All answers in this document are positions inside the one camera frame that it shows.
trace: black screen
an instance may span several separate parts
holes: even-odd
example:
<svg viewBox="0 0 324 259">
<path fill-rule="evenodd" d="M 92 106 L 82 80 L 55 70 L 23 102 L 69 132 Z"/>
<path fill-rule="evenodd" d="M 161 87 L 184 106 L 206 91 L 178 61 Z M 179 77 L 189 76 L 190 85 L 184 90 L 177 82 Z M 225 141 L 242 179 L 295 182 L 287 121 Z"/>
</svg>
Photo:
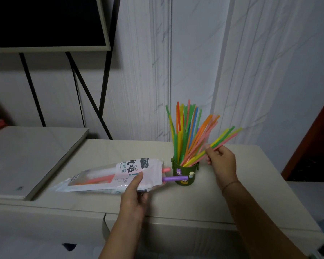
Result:
<svg viewBox="0 0 324 259">
<path fill-rule="evenodd" d="M 96 0 L 0 0 L 0 47 L 105 45 Z"/>
</svg>

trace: bracelet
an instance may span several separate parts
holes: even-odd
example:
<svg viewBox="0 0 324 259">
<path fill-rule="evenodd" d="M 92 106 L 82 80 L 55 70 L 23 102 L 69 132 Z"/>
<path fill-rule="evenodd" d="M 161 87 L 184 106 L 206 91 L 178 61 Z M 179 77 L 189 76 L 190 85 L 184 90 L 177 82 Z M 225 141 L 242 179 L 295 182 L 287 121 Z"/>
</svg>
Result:
<svg viewBox="0 0 324 259">
<path fill-rule="evenodd" d="M 240 183 L 240 182 L 239 182 L 239 181 L 233 181 L 233 182 L 227 184 L 227 185 L 226 185 L 225 187 L 223 187 L 223 189 L 222 189 L 222 195 L 223 195 L 225 189 L 226 189 L 228 186 L 230 186 L 231 184 L 233 184 L 233 183 Z"/>
</svg>

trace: purple straw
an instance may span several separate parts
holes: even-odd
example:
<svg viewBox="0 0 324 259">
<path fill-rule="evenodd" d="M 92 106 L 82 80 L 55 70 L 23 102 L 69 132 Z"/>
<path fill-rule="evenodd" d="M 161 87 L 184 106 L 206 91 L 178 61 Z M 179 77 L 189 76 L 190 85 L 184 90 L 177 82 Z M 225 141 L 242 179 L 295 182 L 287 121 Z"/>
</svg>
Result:
<svg viewBox="0 0 324 259">
<path fill-rule="evenodd" d="M 182 180 L 188 180 L 188 175 L 162 177 L 162 182 L 182 181 Z"/>
</svg>

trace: white tile floor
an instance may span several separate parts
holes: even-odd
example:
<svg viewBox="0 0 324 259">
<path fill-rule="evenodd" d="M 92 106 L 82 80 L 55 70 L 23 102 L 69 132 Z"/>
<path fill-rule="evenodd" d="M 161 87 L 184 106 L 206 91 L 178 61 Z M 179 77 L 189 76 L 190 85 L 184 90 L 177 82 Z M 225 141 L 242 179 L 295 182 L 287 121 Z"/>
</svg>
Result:
<svg viewBox="0 0 324 259">
<path fill-rule="evenodd" d="M 97 259 L 102 247 L 77 244 L 69 252 L 60 243 L 0 235 L 0 259 Z M 137 254 L 139 259 L 192 259 L 200 257 L 169 256 L 156 253 Z"/>
</svg>

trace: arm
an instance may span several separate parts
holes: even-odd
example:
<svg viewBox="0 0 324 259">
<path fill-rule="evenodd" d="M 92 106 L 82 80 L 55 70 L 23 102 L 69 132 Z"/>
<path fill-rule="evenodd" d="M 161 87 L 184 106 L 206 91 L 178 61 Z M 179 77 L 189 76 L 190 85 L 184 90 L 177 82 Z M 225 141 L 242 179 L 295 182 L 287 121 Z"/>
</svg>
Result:
<svg viewBox="0 0 324 259">
<path fill-rule="evenodd" d="M 148 193 L 137 193 L 142 178 L 143 172 L 140 172 L 121 196 L 118 219 L 98 259 L 134 257 L 147 209 Z"/>
<path fill-rule="evenodd" d="M 217 184 L 252 258 L 307 258 L 263 211 L 236 176 L 235 155 L 222 146 L 206 149 Z"/>
</svg>

